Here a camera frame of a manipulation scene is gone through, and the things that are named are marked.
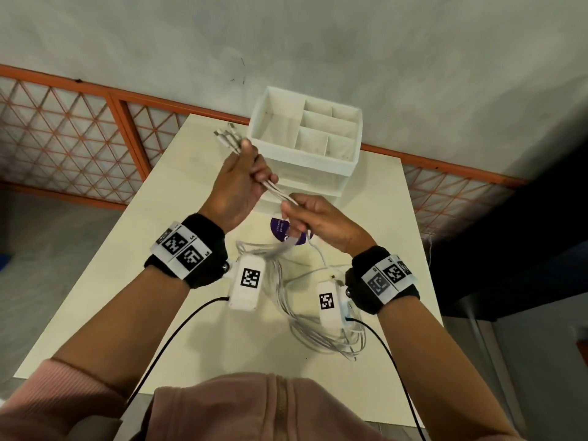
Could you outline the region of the black furniture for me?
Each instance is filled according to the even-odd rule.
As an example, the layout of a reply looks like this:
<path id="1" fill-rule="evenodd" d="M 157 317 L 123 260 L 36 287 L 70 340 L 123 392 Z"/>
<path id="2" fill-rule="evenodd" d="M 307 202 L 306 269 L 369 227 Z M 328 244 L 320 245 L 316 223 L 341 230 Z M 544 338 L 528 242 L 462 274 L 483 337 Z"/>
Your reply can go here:
<path id="1" fill-rule="evenodd" d="M 588 138 L 452 239 L 434 243 L 442 315 L 497 320 L 588 292 Z"/>

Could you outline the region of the person's left hand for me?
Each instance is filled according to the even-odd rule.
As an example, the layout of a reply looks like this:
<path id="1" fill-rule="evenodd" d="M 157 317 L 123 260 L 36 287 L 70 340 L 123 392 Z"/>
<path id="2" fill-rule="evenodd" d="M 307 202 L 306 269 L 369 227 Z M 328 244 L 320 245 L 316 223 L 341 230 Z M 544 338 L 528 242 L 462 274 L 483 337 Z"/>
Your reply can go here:
<path id="1" fill-rule="evenodd" d="M 224 161 L 210 195 L 198 212 L 224 233 L 241 224 L 261 199 L 244 192 L 239 180 L 239 155 L 233 153 Z"/>

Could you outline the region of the white divided organizer box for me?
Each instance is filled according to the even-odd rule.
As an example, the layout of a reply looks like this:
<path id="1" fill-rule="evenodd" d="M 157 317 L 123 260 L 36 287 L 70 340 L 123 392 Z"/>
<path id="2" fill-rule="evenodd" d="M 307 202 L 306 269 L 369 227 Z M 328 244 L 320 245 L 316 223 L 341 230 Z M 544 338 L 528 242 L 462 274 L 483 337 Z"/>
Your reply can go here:
<path id="1" fill-rule="evenodd" d="M 341 197 L 359 160 L 363 111 L 269 86 L 257 100 L 247 138 L 284 189 Z"/>

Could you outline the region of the orange lattice railing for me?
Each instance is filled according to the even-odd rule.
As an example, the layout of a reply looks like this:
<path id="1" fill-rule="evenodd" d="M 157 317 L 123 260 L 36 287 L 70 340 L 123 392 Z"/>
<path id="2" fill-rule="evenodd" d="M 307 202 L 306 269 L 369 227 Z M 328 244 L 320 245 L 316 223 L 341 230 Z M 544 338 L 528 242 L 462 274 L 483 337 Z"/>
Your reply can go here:
<path id="1" fill-rule="evenodd" d="M 193 113 L 216 110 L 0 65 L 0 189 L 123 210 Z M 423 236 L 453 236 L 527 184 L 362 144 L 398 158 Z"/>

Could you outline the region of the black wristband with marker tags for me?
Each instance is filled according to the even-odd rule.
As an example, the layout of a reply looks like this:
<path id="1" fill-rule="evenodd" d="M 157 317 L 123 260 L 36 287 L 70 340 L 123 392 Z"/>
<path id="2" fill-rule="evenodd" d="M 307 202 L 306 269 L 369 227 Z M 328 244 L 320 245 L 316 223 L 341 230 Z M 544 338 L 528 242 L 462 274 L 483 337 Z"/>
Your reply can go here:
<path id="1" fill-rule="evenodd" d="M 151 245 L 143 267 L 154 267 L 190 289 L 218 281 L 228 259 L 223 230 L 202 214 L 172 222 Z"/>
<path id="2" fill-rule="evenodd" d="M 398 255 L 377 245 L 355 256 L 345 273 L 348 296 L 356 307 L 370 315 L 377 315 L 396 299 L 420 299 L 416 282 L 416 276 Z"/>

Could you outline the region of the person's left forearm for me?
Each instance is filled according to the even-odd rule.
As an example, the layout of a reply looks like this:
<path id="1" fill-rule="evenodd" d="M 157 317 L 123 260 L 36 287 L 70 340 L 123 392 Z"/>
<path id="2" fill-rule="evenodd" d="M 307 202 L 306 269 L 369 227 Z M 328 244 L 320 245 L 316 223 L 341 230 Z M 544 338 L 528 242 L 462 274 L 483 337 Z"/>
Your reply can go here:
<path id="1" fill-rule="evenodd" d="M 186 281 L 143 269 L 52 356 L 107 385 L 127 403 L 190 292 Z"/>

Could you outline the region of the pink hooded sweatshirt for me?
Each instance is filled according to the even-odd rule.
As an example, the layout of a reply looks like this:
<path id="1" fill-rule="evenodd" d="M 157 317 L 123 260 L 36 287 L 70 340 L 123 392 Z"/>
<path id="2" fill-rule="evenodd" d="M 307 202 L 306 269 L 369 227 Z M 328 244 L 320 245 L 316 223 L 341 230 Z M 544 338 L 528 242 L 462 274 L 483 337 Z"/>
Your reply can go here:
<path id="1" fill-rule="evenodd" d="M 0 408 L 0 441 L 109 441 L 126 399 L 57 360 L 45 360 Z M 190 387 L 160 387 L 138 433 L 144 441 L 387 441 L 311 379 L 234 373 Z"/>

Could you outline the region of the person's right hand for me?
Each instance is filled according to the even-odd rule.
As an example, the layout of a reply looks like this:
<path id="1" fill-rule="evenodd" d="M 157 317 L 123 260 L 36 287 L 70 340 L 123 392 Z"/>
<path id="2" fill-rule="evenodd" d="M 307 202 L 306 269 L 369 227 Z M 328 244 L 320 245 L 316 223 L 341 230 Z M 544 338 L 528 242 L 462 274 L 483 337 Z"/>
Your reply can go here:
<path id="1" fill-rule="evenodd" d="M 355 257 L 377 245 L 373 237 L 364 228 L 349 219 L 324 197 L 292 193 L 290 198 L 297 198 L 298 195 L 314 196 L 316 203 L 320 203 L 320 206 L 315 207 L 320 209 L 323 214 L 323 230 L 321 231 L 323 237 L 321 239 L 325 243 L 351 257 Z"/>

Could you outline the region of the person's right forearm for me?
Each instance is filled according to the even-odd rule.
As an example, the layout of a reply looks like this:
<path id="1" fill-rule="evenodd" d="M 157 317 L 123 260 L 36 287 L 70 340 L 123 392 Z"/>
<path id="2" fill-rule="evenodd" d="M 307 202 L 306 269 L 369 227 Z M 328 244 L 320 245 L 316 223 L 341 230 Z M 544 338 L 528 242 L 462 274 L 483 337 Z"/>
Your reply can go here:
<path id="1" fill-rule="evenodd" d="M 419 299 L 394 299 L 378 320 L 432 441 L 521 438 L 474 365 Z"/>

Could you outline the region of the purple round sticker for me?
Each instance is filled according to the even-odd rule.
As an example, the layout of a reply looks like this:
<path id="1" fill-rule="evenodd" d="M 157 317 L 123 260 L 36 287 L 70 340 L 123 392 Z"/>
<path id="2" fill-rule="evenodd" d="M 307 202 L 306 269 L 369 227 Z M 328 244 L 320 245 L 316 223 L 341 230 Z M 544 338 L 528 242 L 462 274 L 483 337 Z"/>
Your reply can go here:
<path id="1" fill-rule="evenodd" d="M 291 239 L 291 236 L 288 234 L 290 229 L 290 221 L 279 219 L 277 217 L 272 217 L 270 219 L 270 231 L 273 236 L 280 242 L 287 242 Z M 292 246 L 301 246 L 307 242 L 307 234 L 305 232 L 301 233 L 298 237 L 296 243 L 288 243 Z"/>

